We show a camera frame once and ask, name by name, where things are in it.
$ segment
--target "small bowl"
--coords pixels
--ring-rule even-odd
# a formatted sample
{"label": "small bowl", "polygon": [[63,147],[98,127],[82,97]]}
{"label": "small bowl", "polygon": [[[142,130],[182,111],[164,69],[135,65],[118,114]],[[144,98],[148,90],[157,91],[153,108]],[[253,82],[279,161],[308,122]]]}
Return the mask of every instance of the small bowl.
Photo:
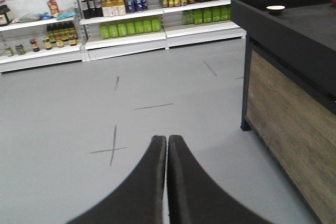
{"label": "small bowl", "polygon": [[285,9],[283,5],[270,5],[266,7],[269,14],[272,15],[280,15],[282,11]]}

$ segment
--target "jar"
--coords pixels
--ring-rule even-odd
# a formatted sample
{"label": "jar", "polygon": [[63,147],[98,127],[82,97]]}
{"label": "jar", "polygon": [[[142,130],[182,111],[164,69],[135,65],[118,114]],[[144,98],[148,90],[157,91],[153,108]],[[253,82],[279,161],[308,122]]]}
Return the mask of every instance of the jar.
{"label": "jar", "polygon": [[18,55],[24,55],[26,53],[22,44],[15,46],[16,52]]}
{"label": "jar", "polygon": [[77,45],[77,39],[74,35],[69,35],[69,44],[71,46],[75,46]]}
{"label": "jar", "polygon": [[5,52],[6,52],[7,56],[13,56],[14,55],[13,50],[10,47],[6,47]]}
{"label": "jar", "polygon": [[57,37],[57,38],[56,38],[56,46],[57,46],[58,48],[64,47],[64,42],[63,42],[63,40],[62,40],[62,37]]}
{"label": "jar", "polygon": [[52,44],[50,43],[49,38],[43,38],[42,41],[44,43],[44,46],[45,46],[46,50],[51,50],[52,49]]}
{"label": "jar", "polygon": [[38,47],[38,43],[37,43],[36,39],[31,39],[29,42],[32,45],[32,48],[33,48],[34,52],[39,52],[40,51],[40,48]]}

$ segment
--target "wooden panel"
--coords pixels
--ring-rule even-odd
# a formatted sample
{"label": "wooden panel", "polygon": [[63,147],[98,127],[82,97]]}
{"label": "wooden panel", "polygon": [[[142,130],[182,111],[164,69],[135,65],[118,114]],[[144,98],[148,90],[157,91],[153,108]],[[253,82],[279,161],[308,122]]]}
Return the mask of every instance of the wooden panel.
{"label": "wooden panel", "polygon": [[252,52],[247,117],[324,224],[336,223],[336,116]]}

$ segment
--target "white shelf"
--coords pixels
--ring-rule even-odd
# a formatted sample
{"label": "white shelf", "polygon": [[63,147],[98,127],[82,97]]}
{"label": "white shelf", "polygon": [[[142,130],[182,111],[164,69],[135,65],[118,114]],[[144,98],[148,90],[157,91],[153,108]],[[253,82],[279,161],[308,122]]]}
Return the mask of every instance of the white shelf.
{"label": "white shelf", "polygon": [[183,10],[193,10],[193,9],[229,5],[229,4],[231,4],[231,0],[209,1],[209,2],[189,4],[189,5],[180,6],[180,7],[170,7],[170,8],[166,7],[166,8],[163,8],[163,13],[175,13],[175,12],[181,12]]}
{"label": "white shelf", "polygon": [[56,45],[53,45],[53,46],[54,47],[51,50],[40,49],[39,52],[27,51],[24,55],[15,54],[15,55],[10,56],[10,57],[9,56],[1,56],[0,57],[0,65],[5,64],[5,63],[10,63],[10,62],[16,62],[16,61],[24,61],[24,60],[43,58],[45,56],[67,54],[67,53],[70,53],[70,52],[76,52],[76,51],[80,50],[81,43],[78,43],[75,46],[66,45],[62,48],[57,48],[57,47],[55,47]]}
{"label": "white shelf", "polygon": [[164,31],[166,33],[167,38],[172,37],[180,37],[192,34],[202,34],[208,33],[212,31],[220,31],[220,30],[228,30],[240,28],[235,23],[230,20],[219,21],[219,22],[211,22],[211,23],[203,23],[199,25],[190,24],[190,25],[176,25],[171,24],[170,26],[165,26]]}
{"label": "white shelf", "polygon": [[127,44],[142,43],[147,41],[155,41],[166,39],[164,31],[152,32],[148,34],[138,34],[132,36],[101,39],[100,37],[91,36],[85,44],[85,50],[113,47]]}
{"label": "white shelf", "polygon": [[15,24],[9,24],[8,26],[1,26],[0,31],[8,31],[8,30],[20,29],[20,28],[31,27],[31,26],[42,26],[42,25],[72,21],[72,20],[73,20],[73,17],[60,19],[60,20],[57,20],[56,18],[51,18],[51,19],[38,20],[38,21],[33,21],[33,22],[15,23]]}
{"label": "white shelf", "polygon": [[89,25],[89,24],[96,24],[102,22],[109,22],[114,20],[122,20],[128,18],[139,18],[139,17],[148,17],[154,15],[163,14],[163,9],[159,5],[150,5],[148,6],[148,10],[145,10],[140,13],[128,13],[122,16],[115,16],[115,17],[97,17],[97,18],[90,18],[90,19],[82,19],[79,24],[80,25]]}

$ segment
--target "gray floor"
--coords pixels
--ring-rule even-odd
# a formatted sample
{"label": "gray floor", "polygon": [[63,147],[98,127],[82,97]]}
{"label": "gray floor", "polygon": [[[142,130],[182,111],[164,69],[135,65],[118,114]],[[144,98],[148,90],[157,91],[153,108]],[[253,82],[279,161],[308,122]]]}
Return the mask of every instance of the gray floor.
{"label": "gray floor", "polygon": [[[59,224],[82,213],[125,179],[156,134],[182,135],[223,189],[270,221],[315,223],[254,133],[239,128],[244,45],[0,76],[0,223]],[[115,125],[116,148],[126,148],[110,166],[110,152],[89,153],[112,148]]]}

